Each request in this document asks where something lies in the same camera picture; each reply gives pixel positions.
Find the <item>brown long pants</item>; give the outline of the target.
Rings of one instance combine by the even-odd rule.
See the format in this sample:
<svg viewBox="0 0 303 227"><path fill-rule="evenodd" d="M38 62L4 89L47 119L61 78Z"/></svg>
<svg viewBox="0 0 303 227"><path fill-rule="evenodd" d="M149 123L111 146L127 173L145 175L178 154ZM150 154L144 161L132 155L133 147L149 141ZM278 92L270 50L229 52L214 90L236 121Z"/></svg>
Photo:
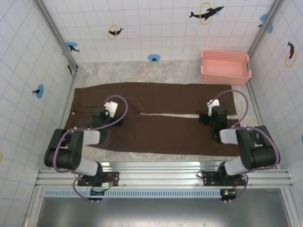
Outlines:
<svg viewBox="0 0 303 227"><path fill-rule="evenodd" d="M100 149L173 155L235 157L237 145L212 138L211 128L199 122L206 103L219 98L228 115L235 115L231 86L217 84L111 83L77 88L66 129L88 128L95 108L107 98L118 103L122 126L108 128Z"/></svg>

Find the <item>pink plastic basket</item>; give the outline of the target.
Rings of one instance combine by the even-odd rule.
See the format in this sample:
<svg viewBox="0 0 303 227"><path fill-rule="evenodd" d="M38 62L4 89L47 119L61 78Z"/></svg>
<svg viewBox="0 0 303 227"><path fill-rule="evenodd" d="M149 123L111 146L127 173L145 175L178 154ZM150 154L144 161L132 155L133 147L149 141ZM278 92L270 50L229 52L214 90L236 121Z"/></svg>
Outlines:
<svg viewBox="0 0 303 227"><path fill-rule="evenodd" d="M247 53L204 50L201 52L201 81L245 85L252 77Z"/></svg>

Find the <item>seal sticker blue circle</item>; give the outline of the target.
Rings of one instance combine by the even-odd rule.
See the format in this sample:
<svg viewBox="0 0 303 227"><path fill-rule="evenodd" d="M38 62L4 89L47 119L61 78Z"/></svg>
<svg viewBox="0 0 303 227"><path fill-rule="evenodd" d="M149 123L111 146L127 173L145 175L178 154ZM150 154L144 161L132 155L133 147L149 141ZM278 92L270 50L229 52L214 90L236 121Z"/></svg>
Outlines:
<svg viewBox="0 0 303 227"><path fill-rule="evenodd" d="M38 85L36 90L32 91L32 95L35 95L38 99L41 99L44 94L45 88L43 84Z"/></svg>

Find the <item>right green circuit board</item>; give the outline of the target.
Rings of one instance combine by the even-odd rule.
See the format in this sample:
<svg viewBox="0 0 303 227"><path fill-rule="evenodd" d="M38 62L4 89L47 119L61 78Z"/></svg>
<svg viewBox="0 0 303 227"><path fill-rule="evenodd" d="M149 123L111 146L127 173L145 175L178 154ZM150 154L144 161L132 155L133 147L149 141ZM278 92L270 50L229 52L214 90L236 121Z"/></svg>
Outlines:
<svg viewBox="0 0 303 227"><path fill-rule="evenodd" d="M236 190L235 189L224 189L220 190L220 195L223 200L233 200L236 198Z"/></svg>

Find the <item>shark sticker blue circle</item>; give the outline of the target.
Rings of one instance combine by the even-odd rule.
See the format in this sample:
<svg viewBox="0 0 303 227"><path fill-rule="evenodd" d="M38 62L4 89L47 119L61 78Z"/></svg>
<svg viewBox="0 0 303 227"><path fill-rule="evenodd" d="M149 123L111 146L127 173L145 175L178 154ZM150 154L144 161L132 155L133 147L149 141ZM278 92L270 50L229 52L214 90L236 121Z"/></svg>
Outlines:
<svg viewBox="0 0 303 227"><path fill-rule="evenodd" d="M79 49L77 49L78 44L72 41L66 42L67 47L71 52L80 52Z"/></svg>

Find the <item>grey metal front panel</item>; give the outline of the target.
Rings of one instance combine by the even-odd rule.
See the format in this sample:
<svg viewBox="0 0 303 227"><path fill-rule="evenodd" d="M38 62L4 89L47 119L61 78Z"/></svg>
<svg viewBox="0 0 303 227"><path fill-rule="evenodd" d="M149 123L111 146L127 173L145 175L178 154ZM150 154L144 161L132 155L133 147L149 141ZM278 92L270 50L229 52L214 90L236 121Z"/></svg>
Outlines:
<svg viewBox="0 0 303 227"><path fill-rule="evenodd" d="M46 198L38 227L290 227L278 194L219 199Z"/></svg>

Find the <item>aluminium side rail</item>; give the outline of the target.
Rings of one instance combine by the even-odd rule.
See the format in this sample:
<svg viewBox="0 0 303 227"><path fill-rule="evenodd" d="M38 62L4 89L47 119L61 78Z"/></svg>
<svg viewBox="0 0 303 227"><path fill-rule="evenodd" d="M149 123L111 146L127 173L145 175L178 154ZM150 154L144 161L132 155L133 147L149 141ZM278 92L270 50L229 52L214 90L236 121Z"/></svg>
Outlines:
<svg viewBox="0 0 303 227"><path fill-rule="evenodd" d="M261 111L260 111L260 108L258 106L258 102L257 102L257 99L256 99L255 93L253 91L253 87L251 85L251 81L250 80L246 83L246 87L248 89L248 93L249 93L249 96L250 96L250 99L251 99L251 102L252 102L252 105L253 105L253 109L254 109L254 112L255 112L258 124L259 125L264 125L264 122L263 122L263 119L262 119L262 116L261 116ZM278 152L278 149L277 149L274 141L270 137L270 134L266 136L266 139L269 141L269 143L273 147L273 150L274 150L274 153L275 153L275 157L276 157L275 163L273 165L271 165L271 166L268 166L268 167L256 168L255 171L276 169L276 166L279 163L279 160L280 160L279 152Z"/></svg>
<svg viewBox="0 0 303 227"><path fill-rule="evenodd" d="M54 122L46 127L48 131L48 137L46 139L46 143L43 146L43 148L39 149L40 152L40 159L37 162L37 171L35 173L35 180L33 184L33 190L30 196L28 208L25 213L25 217L22 223L22 227L31 227L32 224L30 223L31 219L33 219L35 216L39 215L39 210L35 211L34 206L36 203L41 202L42 199L40 198L40 195L42 194L38 187L36 186L37 177L40 170L45 170L46 167L44 165L43 157L45 155L45 151L48 147L48 144L50 142L51 136L56 128L63 128L68 117L68 109L70 106L71 97L73 94L74 84L75 84L75 78L77 74L77 69L73 70L72 73L69 73L67 71L67 85L66 87L62 87L60 97L56 99L57 106L54 109L53 117Z"/></svg>

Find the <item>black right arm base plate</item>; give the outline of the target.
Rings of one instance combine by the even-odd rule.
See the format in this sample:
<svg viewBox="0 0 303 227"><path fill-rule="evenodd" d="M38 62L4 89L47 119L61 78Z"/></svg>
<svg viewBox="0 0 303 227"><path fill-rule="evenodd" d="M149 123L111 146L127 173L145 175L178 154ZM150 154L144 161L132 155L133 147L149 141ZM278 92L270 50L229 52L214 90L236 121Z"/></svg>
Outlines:
<svg viewBox="0 0 303 227"><path fill-rule="evenodd" d="M246 177L242 175L228 175L219 171L202 171L199 174L202 177L204 186L244 186Z"/></svg>

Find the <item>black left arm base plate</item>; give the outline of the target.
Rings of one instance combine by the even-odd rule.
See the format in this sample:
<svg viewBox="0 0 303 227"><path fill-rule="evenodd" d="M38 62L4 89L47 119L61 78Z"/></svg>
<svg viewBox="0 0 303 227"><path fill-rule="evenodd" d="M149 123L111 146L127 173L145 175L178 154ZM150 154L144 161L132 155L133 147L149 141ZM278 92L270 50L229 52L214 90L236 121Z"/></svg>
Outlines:
<svg viewBox="0 0 303 227"><path fill-rule="evenodd" d="M97 172L95 176L84 175L79 181L78 186L87 187L102 187L103 182L114 182L113 186L118 186L119 183L119 172Z"/></svg>

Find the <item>aluminium front rail frame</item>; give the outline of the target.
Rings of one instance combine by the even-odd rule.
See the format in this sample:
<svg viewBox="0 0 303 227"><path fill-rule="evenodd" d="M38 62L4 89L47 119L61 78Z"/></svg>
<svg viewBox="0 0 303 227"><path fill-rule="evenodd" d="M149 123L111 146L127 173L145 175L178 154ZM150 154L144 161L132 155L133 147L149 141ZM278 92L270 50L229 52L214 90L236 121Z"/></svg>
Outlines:
<svg viewBox="0 0 303 227"><path fill-rule="evenodd" d="M103 162L105 172L119 172L120 188L202 188L198 170L214 171L218 161L193 162ZM248 188L292 188L293 181L288 170L272 169L247 174Z"/></svg>

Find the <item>aluminium corner post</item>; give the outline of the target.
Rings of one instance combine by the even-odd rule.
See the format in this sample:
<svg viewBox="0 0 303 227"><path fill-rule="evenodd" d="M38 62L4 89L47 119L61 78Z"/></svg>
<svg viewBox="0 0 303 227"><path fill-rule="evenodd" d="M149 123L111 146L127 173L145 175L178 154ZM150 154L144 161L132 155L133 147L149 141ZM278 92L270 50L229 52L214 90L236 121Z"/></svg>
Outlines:
<svg viewBox="0 0 303 227"><path fill-rule="evenodd" d="M55 41L59 45L59 47L63 53L63 56L67 60L67 64L69 65L69 67L71 68L72 71L76 72L76 70L77 70L76 61L72 57L70 49L68 48L63 37L61 36L54 20L52 19L50 13L48 12L43 0L33 0L33 3L37 7L41 17L45 21L46 25L48 26L51 34L53 35L53 37L55 39Z"/></svg>
<svg viewBox="0 0 303 227"><path fill-rule="evenodd" d="M261 29L259 30L256 38L254 39L254 41L252 43L252 46L250 47L250 49L248 51L248 55L250 58L252 58L254 56L257 49L261 45L264 37L268 33L268 30L273 25L273 22L277 16L277 14L279 13L282 5L284 4L284 2L285 2L285 0L274 0L273 5L268 12L267 18L262 23Z"/></svg>

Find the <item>blue sticker behind post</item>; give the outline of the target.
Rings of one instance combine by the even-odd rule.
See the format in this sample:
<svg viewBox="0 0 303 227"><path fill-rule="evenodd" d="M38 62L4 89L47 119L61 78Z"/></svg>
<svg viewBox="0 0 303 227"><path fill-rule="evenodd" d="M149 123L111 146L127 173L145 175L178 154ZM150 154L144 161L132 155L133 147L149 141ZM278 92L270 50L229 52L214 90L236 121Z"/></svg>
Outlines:
<svg viewBox="0 0 303 227"><path fill-rule="evenodd" d="M262 27L263 22L265 22L265 20L267 19L267 17L268 17L268 14L264 14L264 15L262 15L262 16L259 18L260 21L261 21L262 23L258 26L258 28L261 28L261 27ZM273 32L273 25L271 25L270 28L269 28L269 30L268 30L268 33L269 33L269 34L272 33L272 32Z"/></svg>

